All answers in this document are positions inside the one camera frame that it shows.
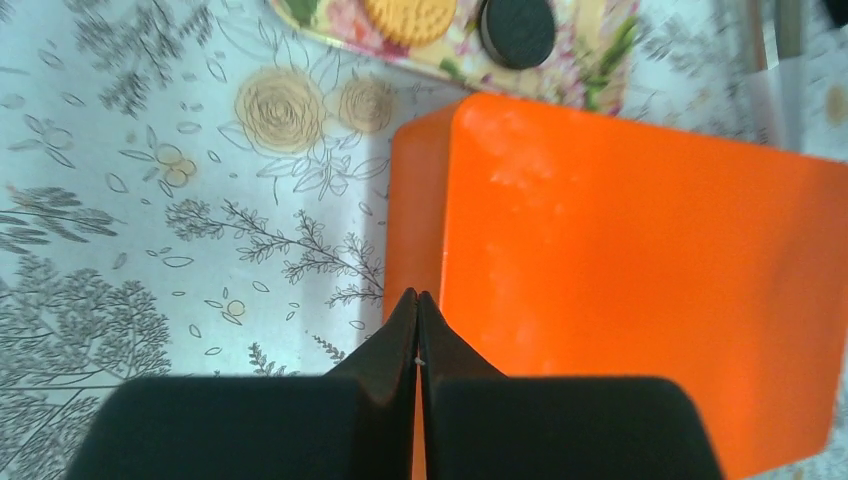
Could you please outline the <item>floral cookie tray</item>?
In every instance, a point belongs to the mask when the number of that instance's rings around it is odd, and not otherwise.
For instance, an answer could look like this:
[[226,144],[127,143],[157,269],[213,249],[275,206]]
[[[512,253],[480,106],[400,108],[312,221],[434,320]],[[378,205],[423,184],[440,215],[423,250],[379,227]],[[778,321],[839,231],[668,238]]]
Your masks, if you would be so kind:
[[460,1],[439,40],[419,47],[389,43],[360,1],[273,1],[289,25],[315,40],[378,57],[407,70],[475,89],[617,114],[623,104],[638,35],[637,1],[553,1],[556,40],[539,66],[510,70],[484,50],[479,4]]

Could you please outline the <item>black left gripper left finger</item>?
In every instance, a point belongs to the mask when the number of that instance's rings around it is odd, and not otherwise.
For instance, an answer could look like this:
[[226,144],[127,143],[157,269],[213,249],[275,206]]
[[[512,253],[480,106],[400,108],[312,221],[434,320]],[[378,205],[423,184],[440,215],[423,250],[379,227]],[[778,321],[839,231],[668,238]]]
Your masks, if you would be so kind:
[[144,377],[110,395],[70,479],[407,479],[417,293],[320,376]]

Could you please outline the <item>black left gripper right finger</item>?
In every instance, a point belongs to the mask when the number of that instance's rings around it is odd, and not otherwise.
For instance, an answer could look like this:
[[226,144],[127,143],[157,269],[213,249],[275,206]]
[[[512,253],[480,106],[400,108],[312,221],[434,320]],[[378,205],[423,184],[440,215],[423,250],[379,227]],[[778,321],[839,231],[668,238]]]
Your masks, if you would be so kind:
[[719,479],[699,413],[654,376],[508,376],[417,307],[430,479]]

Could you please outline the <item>orange box lid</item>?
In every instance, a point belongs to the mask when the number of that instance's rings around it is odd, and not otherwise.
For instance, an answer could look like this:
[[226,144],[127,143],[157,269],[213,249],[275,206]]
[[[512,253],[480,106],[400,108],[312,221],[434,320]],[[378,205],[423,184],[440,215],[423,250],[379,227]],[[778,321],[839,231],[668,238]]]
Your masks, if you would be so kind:
[[675,381],[745,478],[835,435],[847,167],[474,94],[391,142],[386,302],[410,287],[504,373]]

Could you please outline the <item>round dotted yellow biscuit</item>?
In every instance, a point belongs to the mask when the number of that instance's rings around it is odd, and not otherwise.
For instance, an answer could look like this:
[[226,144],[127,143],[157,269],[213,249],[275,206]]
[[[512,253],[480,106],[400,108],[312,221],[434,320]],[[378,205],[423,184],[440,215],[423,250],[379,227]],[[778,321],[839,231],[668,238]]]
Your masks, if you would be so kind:
[[364,0],[363,6],[377,31],[403,47],[426,46],[439,40],[451,26],[456,0]]

